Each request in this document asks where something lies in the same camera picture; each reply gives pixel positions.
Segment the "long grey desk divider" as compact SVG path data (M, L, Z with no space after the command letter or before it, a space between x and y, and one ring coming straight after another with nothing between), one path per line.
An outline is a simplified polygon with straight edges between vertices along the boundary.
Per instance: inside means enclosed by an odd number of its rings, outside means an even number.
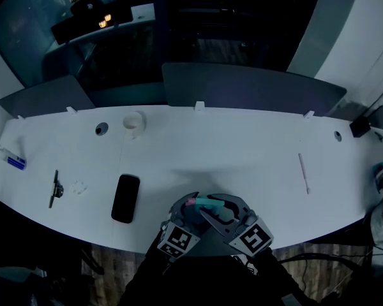
M346 89L293 73L228 64L167 62L163 83L170 106L235 108L327 115Z

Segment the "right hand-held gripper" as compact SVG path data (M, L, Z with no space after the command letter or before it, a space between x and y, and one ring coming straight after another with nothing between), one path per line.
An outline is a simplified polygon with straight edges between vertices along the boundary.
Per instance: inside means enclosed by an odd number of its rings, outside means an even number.
M207 197L224 202L217 213L200 209L202 217L223 237L224 243L249 257L255 257L272 244L273 234L242 198L229 194Z

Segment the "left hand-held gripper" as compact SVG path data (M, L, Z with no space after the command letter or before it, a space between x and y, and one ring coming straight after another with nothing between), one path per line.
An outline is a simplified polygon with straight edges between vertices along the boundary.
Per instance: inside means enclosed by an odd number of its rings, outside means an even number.
M189 253L200 241L200 229L196 219L184 218L186 199L197 197L193 192L177 200L170 208L170 219L161 224L161 236L157 248L174 259Z

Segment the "clear bottle blue label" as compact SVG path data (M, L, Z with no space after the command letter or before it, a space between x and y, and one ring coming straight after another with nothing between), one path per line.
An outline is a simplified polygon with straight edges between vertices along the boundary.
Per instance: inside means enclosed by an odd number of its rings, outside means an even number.
M26 160L0 146L0 160L19 170L26 168Z

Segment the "black metal bracket tool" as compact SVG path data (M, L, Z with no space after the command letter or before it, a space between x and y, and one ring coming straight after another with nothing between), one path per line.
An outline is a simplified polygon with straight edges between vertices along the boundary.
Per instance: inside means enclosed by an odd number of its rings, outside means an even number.
M63 196L63 193L64 193L64 188L59 181L59 171L56 170L55 175L54 175L54 181L52 184L52 190L51 190L50 201L49 201L49 208L52 208L54 200L56 198L61 198Z

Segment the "person's black clothing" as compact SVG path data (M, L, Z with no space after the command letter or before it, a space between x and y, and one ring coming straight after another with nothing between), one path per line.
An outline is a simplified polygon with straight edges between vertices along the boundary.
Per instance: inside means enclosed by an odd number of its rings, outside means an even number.
M309 306L317 302L309 298ZM258 274L237 259L183 257L169 263L153 302L145 306L278 306Z

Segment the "white pen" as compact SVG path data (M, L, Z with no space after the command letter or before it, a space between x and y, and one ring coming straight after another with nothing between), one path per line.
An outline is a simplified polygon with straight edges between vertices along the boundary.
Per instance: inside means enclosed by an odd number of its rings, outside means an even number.
M303 178L304 178L304 183L305 183L305 187L306 187L306 193L309 195L311 193L311 190L310 190L310 187L308 185L308 179L307 179L305 164L304 164L304 161L303 161L303 156L302 156L301 153L298 153L298 157L299 157L299 162L300 162L300 165L301 165L301 171L302 171Z

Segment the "person's left forearm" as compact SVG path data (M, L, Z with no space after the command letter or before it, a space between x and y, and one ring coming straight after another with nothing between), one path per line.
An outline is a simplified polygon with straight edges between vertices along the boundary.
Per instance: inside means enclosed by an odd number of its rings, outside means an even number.
M167 255L153 242L133 279L126 285L118 306L145 306L153 302L168 266Z

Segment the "black desk screen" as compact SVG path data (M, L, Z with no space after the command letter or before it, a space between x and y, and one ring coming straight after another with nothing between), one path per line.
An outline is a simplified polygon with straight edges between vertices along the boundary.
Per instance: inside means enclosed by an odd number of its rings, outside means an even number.
M51 27L59 45L115 24L133 20L130 6L116 3L102 4L83 14L74 15Z

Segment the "person's right forearm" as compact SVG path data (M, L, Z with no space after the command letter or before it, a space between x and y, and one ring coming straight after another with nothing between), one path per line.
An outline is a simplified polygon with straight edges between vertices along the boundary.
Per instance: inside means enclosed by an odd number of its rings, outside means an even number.
M266 289L277 298L278 306L309 306L309 298L274 257L269 247L257 253L250 261L265 282Z

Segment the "black office chair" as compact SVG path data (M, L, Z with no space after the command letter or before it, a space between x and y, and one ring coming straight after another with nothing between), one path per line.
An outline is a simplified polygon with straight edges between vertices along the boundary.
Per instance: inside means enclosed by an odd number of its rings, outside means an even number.
M0 306L88 306L90 275L104 269L85 249L0 249Z

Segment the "small black box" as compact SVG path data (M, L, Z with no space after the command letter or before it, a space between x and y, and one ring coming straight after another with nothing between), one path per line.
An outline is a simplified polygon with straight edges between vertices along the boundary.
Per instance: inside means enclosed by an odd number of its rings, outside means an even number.
M354 138L360 138L371 129L369 120L365 116L360 116L350 124L350 130Z

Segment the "black smartphone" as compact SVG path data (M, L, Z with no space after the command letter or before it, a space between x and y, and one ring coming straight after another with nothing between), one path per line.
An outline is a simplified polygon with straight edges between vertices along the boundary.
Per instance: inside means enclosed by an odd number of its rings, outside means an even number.
M133 221L139 187L138 177L128 174L120 176L111 211L113 220L125 224Z

